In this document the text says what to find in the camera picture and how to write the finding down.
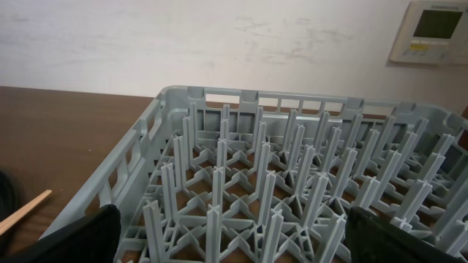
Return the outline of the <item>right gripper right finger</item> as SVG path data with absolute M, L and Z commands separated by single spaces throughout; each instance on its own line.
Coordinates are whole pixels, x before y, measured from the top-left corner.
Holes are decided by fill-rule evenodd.
M 352 207 L 345 226 L 352 263 L 460 263 L 461 260 L 362 207 Z

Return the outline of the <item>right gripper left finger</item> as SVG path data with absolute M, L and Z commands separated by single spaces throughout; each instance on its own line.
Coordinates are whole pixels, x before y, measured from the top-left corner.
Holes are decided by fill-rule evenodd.
M 1 263 L 112 262 L 121 234 L 121 214 L 105 205 L 79 218 Z

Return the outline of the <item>wooden chopstick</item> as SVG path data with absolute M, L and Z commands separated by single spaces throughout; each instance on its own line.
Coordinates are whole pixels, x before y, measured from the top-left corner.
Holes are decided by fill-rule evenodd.
M 52 193 L 50 189 L 42 192 L 39 196 L 28 202 L 26 205 L 15 211 L 1 222 L 1 235 L 12 228 L 19 220 L 31 212 L 37 205 L 48 198 Z

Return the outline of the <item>grey dishwasher rack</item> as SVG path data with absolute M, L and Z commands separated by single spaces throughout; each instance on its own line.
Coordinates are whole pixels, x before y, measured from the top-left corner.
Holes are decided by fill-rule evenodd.
M 170 86 L 47 234 L 113 205 L 114 262 L 350 262 L 362 207 L 466 261 L 466 133 L 431 105 Z

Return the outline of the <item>round black serving tray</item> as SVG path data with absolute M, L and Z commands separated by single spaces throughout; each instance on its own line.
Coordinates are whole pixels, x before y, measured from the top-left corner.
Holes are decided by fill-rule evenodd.
M 20 208 L 20 194 L 15 181 L 3 170 L 1 171 L 1 221 Z M 17 230 L 12 226 L 1 235 L 1 256 L 7 252 L 10 242 Z

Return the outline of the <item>wall control panel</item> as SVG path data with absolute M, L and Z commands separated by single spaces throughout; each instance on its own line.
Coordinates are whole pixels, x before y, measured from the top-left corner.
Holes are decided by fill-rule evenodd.
M 410 1 L 389 60 L 467 65 L 467 1 Z

